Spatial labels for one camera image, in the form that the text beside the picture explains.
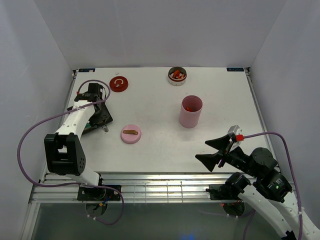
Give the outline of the metal tongs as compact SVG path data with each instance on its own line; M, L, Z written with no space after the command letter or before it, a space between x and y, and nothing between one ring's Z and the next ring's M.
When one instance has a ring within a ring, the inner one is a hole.
M103 131L104 131L105 133L108 133L108 132L109 132L109 128L108 128L107 125L103 125L103 126L102 126L102 129L103 129Z

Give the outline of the pink lid with brown handle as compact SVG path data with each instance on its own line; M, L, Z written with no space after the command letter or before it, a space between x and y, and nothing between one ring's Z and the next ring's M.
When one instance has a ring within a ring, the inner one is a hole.
M129 124L123 127L120 133L121 140L126 144L135 144L142 137L142 131L139 126Z

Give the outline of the pink cylindrical container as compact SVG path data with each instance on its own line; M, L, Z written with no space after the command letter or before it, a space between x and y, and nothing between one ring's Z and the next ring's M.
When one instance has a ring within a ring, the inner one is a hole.
M186 107L190 107L193 112L186 110ZM192 129L198 125L199 118L202 112L203 102L195 95L186 96L181 102L179 123L182 127Z

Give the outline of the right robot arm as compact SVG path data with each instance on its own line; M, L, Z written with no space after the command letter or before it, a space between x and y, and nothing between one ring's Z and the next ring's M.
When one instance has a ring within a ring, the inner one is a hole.
M282 240L318 240L320 230L302 207L297 183L290 184L276 170L278 162L268 149L258 147L251 154L245 154L238 144L247 138L230 133L207 140L205 144L217 152L195 156L210 172L224 164L238 170L220 187L206 189L211 199L244 201L273 227Z

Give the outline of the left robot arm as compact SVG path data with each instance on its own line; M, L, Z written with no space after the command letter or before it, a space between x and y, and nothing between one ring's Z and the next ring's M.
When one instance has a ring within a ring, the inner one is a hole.
M98 128L109 118L104 102L89 105L87 100L78 100L61 127L44 138L45 156L49 172L66 176L82 185L90 185L88 193L100 200L106 195L106 187L100 184L100 175L86 166L86 156L81 145L81 136L89 123Z

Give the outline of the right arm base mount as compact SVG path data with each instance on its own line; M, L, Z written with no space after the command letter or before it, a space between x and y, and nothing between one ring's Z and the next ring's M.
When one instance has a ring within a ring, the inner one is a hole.
M240 193L244 193L245 191L242 189L237 189L233 186L229 186L226 184L210 184L208 188L205 189L207 193L209 193L209 198L211 200L239 200L238 195Z

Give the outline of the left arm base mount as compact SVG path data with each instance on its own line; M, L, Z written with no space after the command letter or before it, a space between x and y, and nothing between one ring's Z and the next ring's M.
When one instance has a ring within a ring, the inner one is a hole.
M121 185L105 185L106 188L92 188L92 187L83 187L78 188L77 200L78 201L101 201L103 202L106 199L110 201L120 201L121 197L119 192L122 190Z

